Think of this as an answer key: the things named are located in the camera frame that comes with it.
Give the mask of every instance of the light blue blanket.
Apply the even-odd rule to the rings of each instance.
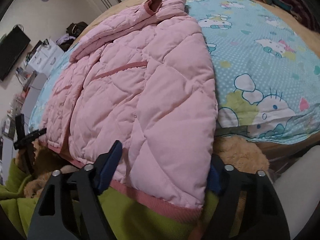
[[[48,80],[45,82],[38,96],[36,105],[32,110],[29,126],[28,126],[29,132],[32,132],[39,128],[42,114],[47,105],[49,97],[51,95],[53,86],[57,81],[58,77],[60,76],[61,72],[69,65],[69,59],[70,59],[71,53],[75,50],[75,48],[76,48],[76,44],[72,48],[70,48],[66,53],[64,53],[62,58],[59,60],[59,62],[53,67],[50,73],[50,76],[48,77]]]
[[[211,54],[217,135],[293,144],[320,129],[320,60],[251,0],[187,0]]]

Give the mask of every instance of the metal bolt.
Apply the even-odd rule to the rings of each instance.
[[[264,171],[260,170],[260,171],[258,171],[258,175],[260,177],[264,177],[266,175],[266,173]]]
[[[87,164],[86,166],[84,166],[84,170],[85,171],[91,171],[93,169],[93,165],[92,164]]]
[[[227,170],[227,171],[233,171],[235,168],[230,165],[230,164],[227,164],[226,166],[224,166],[224,168]]]
[[[54,176],[54,177],[57,177],[60,174],[61,174],[60,170],[55,170],[55,171],[52,172],[52,176]]]

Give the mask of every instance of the tan bed sheet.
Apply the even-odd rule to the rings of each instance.
[[[122,3],[119,3],[109,10],[101,14],[97,19],[95,19],[81,34],[81,36],[75,41],[77,42],[84,34],[86,34],[89,30],[97,26],[100,22],[102,22],[107,17],[117,14],[125,8],[137,5],[142,3],[145,0],[126,0]],[[320,34],[315,33],[300,23],[298,23],[292,15],[287,13],[286,11],[278,8],[267,5],[261,1],[255,0],[263,7],[280,17],[283,21],[285,21],[308,45],[308,47],[313,50],[318,57],[320,57]],[[320,133],[310,136],[308,139],[296,143],[293,145],[281,145],[270,142],[259,142],[257,143],[258,147],[263,151],[264,154],[268,157],[268,159],[276,158],[279,156],[290,155],[298,152],[299,150],[320,141]]]

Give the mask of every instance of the black monitor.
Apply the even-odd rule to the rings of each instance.
[[[18,27],[3,39],[0,44],[0,80],[4,80],[30,42],[28,36]]]

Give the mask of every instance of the drawer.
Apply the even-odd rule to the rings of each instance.
[[[49,45],[41,45],[40,50],[47,57],[50,57],[55,52],[58,46],[52,40],[49,39],[48,41],[49,41]]]
[[[47,63],[48,57],[42,52],[37,51],[29,61],[29,65],[37,72],[41,72]]]
[[[60,47],[57,47],[55,52],[49,57],[48,61],[46,62],[46,65],[43,67],[42,73],[49,77],[51,70],[59,62],[63,54],[64,51]]]

